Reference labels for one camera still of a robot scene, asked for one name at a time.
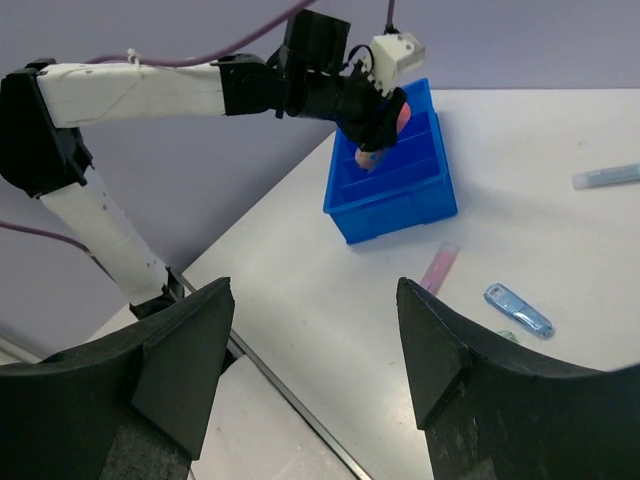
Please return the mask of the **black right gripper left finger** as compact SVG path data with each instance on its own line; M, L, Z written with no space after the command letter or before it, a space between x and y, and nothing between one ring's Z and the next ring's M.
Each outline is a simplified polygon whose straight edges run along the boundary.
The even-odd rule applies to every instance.
M1 369L5 479L185 479L234 314L228 278L38 363Z

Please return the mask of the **green highlighter pen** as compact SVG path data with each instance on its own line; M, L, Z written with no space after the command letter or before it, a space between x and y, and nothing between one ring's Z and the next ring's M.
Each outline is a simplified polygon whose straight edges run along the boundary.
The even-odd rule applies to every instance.
M519 340L516 335L509 330L500 330L497 331L497 334L513 343L519 344Z

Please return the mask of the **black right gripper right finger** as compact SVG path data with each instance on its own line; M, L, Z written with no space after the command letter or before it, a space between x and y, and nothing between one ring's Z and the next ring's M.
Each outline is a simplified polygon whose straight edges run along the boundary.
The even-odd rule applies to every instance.
M437 479L635 479L639 369L532 351L397 284L417 427Z

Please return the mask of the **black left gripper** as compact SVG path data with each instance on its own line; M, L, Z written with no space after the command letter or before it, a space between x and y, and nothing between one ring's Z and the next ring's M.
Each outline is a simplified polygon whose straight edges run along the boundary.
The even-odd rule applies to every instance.
M396 87L385 100L363 74L327 76L307 72L291 82L284 112L290 117L331 121L361 151L378 151L397 143L398 120L407 95Z

